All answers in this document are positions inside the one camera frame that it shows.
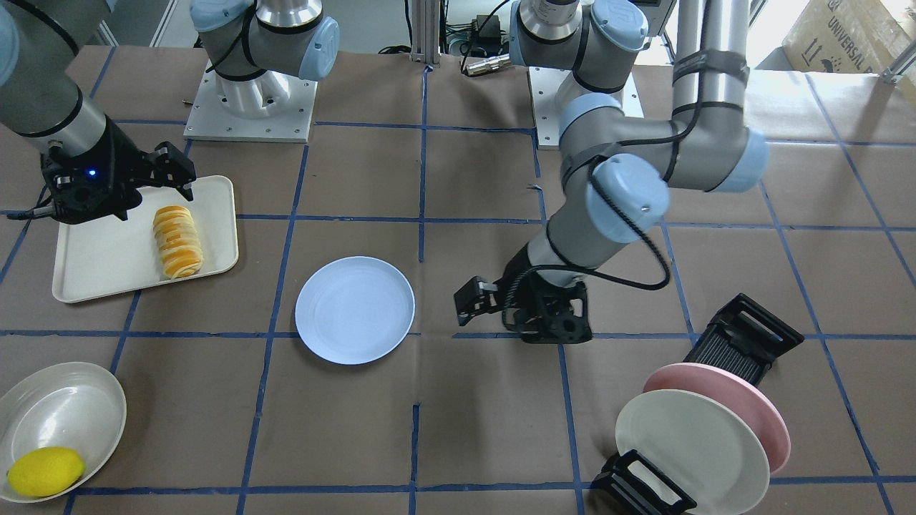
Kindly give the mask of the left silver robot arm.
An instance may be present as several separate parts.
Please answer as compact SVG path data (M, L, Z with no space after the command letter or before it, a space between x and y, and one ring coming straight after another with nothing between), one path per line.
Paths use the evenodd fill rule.
M456 318L500 313L528 343L592 337L586 276L660 290L671 270L648 237L670 189L745 192L766 169L768 146L745 124L747 1L683 1L669 120L625 114L615 98L650 24L629 1L516 1L510 59L566 69L580 90L559 123L564 205L493 283L454 294Z

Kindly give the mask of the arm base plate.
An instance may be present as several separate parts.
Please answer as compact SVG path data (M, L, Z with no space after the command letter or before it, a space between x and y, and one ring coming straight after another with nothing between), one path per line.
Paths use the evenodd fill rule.
M206 72L184 137L200 141L307 143L317 82L267 71L232 82Z
M570 78L570 72L565 69L530 67L527 72L531 107L536 123L537 146L540 149L556 150L560 140L562 109L573 98L585 94L586 90L576 84L575 80ZM620 102L621 109L628 117L644 117L633 75L628 76L623 88L613 92L612 97Z

